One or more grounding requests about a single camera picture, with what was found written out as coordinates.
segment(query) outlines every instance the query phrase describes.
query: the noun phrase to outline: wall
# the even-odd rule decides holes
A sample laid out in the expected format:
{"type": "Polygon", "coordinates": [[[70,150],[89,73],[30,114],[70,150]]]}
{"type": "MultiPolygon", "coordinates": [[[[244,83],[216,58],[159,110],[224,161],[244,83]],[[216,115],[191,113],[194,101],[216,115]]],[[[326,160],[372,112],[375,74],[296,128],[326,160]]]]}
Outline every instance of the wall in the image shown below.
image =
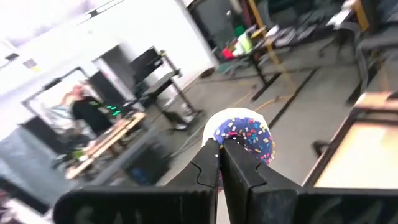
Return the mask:
{"type": "MultiPolygon", "coordinates": [[[[125,0],[117,7],[117,10],[107,11],[108,15],[92,19],[87,26],[93,32],[114,34],[129,59],[136,58],[153,45],[158,50],[166,50],[184,75],[177,80],[182,88],[205,69],[216,65],[216,59],[182,2],[125,0]]],[[[154,82],[169,71],[164,66],[155,71],[149,81],[154,82]]],[[[174,95],[170,91],[167,96],[172,98],[174,95]]]]}
{"type": "MultiPolygon", "coordinates": [[[[0,102],[5,108],[0,118],[2,124],[6,124],[2,127],[0,139],[15,129],[17,123],[31,117],[21,106],[21,100],[59,76],[62,73],[58,71],[59,66],[68,70],[68,64],[89,63],[82,52],[92,53],[104,43],[121,43],[131,60],[153,45],[159,50],[166,50],[174,64],[181,68],[183,77],[177,83],[182,88],[217,63],[182,2],[124,0],[78,27],[73,24],[58,27],[19,49],[24,58],[34,58],[39,67],[47,72],[38,75],[18,64],[12,65],[12,69],[8,67],[0,71],[2,77],[10,79],[0,86],[0,102]]],[[[155,82],[168,71],[170,68],[163,66],[149,77],[149,81],[155,82]]],[[[167,98],[174,96],[172,90],[164,94],[167,98]]]]}

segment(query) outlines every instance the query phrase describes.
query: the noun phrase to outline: metal frame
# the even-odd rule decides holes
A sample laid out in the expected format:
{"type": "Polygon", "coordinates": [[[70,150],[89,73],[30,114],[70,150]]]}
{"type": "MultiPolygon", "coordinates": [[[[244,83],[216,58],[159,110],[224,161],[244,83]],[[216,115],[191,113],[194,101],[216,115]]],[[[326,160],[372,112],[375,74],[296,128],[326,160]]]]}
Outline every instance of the metal frame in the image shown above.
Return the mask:
{"type": "Polygon", "coordinates": [[[336,133],[335,137],[329,144],[328,149],[321,155],[317,163],[314,165],[313,170],[307,176],[307,179],[303,183],[303,187],[313,187],[322,175],[330,159],[333,157],[341,142],[344,140],[346,134],[354,124],[366,123],[366,124],[384,124],[389,126],[398,126],[398,121],[384,120],[384,119],[372,119],[366,118],[367,114],[371,113],[390,113],[397,114],[396,110],[379,110],[379,109],[367,109],[367,108],[354,108],[351,114],[346,118],[340,129],[336,133]]]}
{"type": "Polygon", "coordinates": [[[44,93],[45,91],[51,89],[52,87],[54,87],[55,85],[57,85],[58,83],[62,82],[62,80],[66,77],[68,77],[69,75],[73,74],[76,71],[80,71],[86,78],[90,78],[90,76],[87,75],[87,73],[81,68],[81,67],[77,67],[71,71],[69,71],[68,73],[66,73],[65,75],[58,77],[58,78],[54,78],[51,82],[47,83],[46,85],[44,85],[42,87],[41,90],[37,91],[36,93],[34,93],[33,95],[30,95],[28,98],[24,99],[21,103],[22,105],[29,110],[33,115],[36,116],[40,116],[35,109],[33,109],[29,102],[32,101],[35,97],[39,96],[40,94],[44,93]]]}

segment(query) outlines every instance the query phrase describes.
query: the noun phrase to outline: computer monitor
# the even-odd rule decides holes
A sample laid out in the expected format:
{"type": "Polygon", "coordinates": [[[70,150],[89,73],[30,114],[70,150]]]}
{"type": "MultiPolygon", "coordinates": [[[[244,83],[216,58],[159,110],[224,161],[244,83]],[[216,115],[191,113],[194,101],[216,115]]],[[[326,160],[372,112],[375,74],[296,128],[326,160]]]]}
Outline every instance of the computer monitor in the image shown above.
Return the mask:
{"type": "Polygon", "coordinates": [[[132,62],[130,67],[134,72],[136,83],[143,82],[152,72],[163,65],[162,57],[157,53],[155,47],[146,50],[132,62]]]}

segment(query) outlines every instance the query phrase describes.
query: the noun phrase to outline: table leg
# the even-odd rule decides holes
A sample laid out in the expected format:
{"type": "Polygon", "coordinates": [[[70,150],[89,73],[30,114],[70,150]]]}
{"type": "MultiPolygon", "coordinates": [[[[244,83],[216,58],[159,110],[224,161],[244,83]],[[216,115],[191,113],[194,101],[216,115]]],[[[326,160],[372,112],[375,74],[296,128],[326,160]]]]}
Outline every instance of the table leg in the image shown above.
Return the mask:
{"type": "Polygon", "coordinates": [[[261,82],[262,82],[262,87],[259,91],[257,91],[257,93],[251,98],[251,101],[256,101],[267,89],[268,87],[271,86],[271,84],[273,84],[273,82],[279,77],[280,73],[275,74],[269,81],[266,80],[266,78],[264,77],[264,75],[262,74],[262,70],[259,67],[257,60],[254,58],[254,54],[252,54],[249,57],[251,63],[254,66],[254,69],[256,69],[256,75],[260,78],[261,82]]]}
{"type": "Polygon", "coordinates": [[[192,112],[196,113],[197,110],[192,106],[191,102],[185,97],[185,95],[182,93],[180,90],[180,87],[173,81],[172,85],[174,86],[175,90],[177,91],[178,95],[181,97],[181,99],[188,105],[188,107],[191,109],[192,112]]]}
{"type": "Polygon", "coordinates": [[[155,106],[156,108],[163,114],[163,116],[166,117],[166,120],[172,125],[172,127],[174,128],[174,122],[171,118],[169,118],[169,115],[167,113],[165,113],[164,109],[158,104],[158,102],[155,101],[155,106]]]}

